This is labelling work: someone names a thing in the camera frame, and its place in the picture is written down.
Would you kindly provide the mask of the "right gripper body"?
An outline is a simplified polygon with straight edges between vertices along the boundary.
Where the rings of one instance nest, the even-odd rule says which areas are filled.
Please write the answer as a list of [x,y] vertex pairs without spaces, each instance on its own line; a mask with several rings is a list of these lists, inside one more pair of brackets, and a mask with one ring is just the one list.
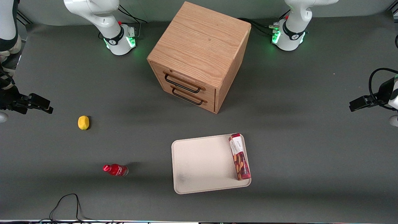
[[1,110],[11,110],[21,114],[26,114],[28,110],[28,108],[26,108],[28,105],[27,99],[28,96],[21,94],[16,86],[7,90],[4,90],[3,88],[0,90]]

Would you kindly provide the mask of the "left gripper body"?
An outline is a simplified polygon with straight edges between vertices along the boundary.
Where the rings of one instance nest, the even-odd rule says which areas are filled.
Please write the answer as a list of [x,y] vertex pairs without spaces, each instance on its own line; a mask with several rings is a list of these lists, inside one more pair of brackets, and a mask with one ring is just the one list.
[[380,106],[382,108],[387,108],[388,110],[397,110],[397,76],[390,78],[383,82],[379,88],[378,92],[374,93],[374,98],[376,99],[375,106]]

